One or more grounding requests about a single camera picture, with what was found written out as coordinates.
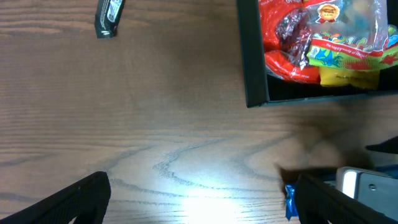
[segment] table surface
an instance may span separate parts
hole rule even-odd
[[[292,170],[397,162],[396,96],[247,109],[235,0],[96,5],[0,2],[0,217],[104,170],[104,223],[287,223]]]

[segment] red candy bag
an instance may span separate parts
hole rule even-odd
[[[302,83],[319,83],[317,67],[306,53],[312,39],[308,14],[301,0],[259,0],[262,41],[273,75]]]

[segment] clear plastic bag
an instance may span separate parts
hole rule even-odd
[[[313,40],[310,64],[380,70],[388,43],[386,0],[307,0]]]
[[[306,54],[312,39],[301,0],[259,0],[266,65],[287,81],[319,83],[318,68]]]

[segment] black box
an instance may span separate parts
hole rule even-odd
[[[389,24],[398,26],[397,0],[387,0]],[[247,106],[279,105],[281,103],[340,100],[398,94],[398,66],[381,71],[376,91],[352,86],[322,87],[320,85],[285,82],[268,75],[264,59],[258,0],[238,0],[239,28],[246,88]]]

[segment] yellow candy bag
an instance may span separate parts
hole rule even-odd
[[[319,74],[322,86],[353,85],[368,90],[376,90],[379,86],[380,71],[359,72],[355,70],[320,67]]]

